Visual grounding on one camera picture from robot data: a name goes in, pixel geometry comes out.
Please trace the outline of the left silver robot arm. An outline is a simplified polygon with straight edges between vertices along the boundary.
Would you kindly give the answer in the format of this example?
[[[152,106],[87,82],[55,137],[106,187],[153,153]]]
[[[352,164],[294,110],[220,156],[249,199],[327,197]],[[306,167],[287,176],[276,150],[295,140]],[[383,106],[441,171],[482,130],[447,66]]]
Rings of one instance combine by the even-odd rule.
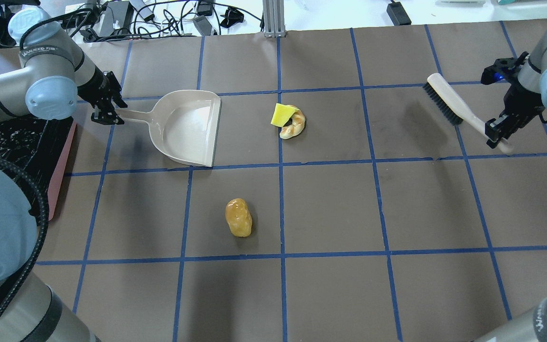
[[[62,29],[61,17],[30,6],[8,33],[20,68],[0,74],[0,123],[33,115],[62,120],[77,100],[94,123],[122,125],[122,87]],[[33,272],[48,233],[48,197],[19,165],[0,157],[0,342],[97,342],[98,336]]]

